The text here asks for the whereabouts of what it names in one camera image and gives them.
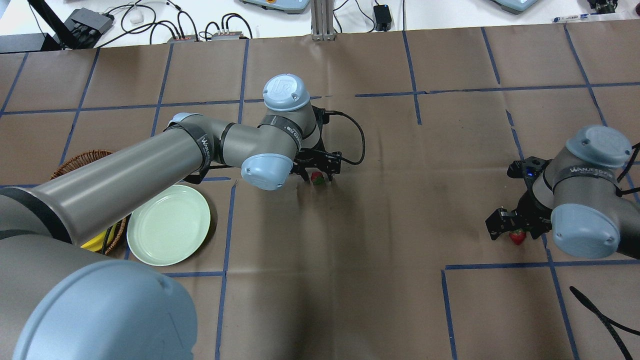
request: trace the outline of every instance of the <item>power adapter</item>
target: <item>power adapter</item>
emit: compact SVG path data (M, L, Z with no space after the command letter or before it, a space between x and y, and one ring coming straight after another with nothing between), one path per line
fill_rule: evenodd
M391 11L389 10L389 5L374 6L373 19L376 22L376 31L388 31L391 28Z

